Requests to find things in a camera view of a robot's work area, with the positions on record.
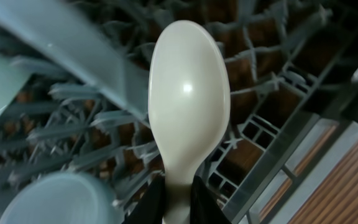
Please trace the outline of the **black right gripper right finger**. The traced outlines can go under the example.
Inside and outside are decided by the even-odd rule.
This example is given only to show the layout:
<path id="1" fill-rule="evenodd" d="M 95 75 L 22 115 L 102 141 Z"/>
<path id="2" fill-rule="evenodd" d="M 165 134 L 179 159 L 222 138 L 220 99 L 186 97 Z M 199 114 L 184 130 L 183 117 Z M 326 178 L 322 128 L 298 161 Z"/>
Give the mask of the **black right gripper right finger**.
<path id="1" fill-rule="evenodd" d="M 231 224 L 197 175 L 191 186 L 190 224 Z"/>

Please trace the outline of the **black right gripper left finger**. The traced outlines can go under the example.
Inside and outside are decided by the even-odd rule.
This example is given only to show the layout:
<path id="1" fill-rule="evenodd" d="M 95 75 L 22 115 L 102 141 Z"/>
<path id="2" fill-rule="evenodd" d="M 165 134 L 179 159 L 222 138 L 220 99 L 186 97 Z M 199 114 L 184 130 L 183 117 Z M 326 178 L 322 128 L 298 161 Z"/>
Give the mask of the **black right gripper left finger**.
<path id="1" fill-rule="evenodd" d="M 122 224 L 162 224 L 165 204 L 165 178 L 156 177 Z"/>

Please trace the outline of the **light blue bowl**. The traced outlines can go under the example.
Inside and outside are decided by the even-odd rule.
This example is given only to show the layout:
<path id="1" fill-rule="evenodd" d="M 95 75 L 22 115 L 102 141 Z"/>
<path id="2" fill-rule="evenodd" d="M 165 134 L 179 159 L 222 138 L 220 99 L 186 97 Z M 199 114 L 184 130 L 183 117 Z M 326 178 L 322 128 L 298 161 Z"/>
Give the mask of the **light blue bowl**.
<path id="1" fill-rule="evenodd" d="M 122 223 L 123 212 L 112 206 L 115 198 L 92 175 L 54 172 L 21 190 L 3 212 L 0 223 Z"/>

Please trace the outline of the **white plastic spoon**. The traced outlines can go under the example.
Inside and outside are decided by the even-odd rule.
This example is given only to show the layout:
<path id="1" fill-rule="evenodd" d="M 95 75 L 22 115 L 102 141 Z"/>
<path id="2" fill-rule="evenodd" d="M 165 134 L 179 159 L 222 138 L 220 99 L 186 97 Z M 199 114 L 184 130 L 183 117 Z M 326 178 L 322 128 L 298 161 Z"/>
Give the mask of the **white plastic spoon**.
<path id="1" fill-rule="evenodd" d="M 165 169 L 163 223 L 190 222 L 196 171 L 221 142 L 231 94 L 221 51 L 192 21 L 175 21 L 158 38 L 149 76 L 148 116 Z"/>

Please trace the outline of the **light blue plate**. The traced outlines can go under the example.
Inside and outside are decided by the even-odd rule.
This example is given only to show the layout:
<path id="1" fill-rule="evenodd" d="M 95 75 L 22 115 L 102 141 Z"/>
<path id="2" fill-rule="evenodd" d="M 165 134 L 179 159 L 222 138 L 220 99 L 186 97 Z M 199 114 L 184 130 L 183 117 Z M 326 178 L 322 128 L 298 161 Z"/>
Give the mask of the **light blue plate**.
<path id="1" fill-rule="evenodd" d="M 147 71 L 115 50 L 92 23 L 62 1 L 0 0 L 0 26 L 136 118 L 147 117 Z"/>

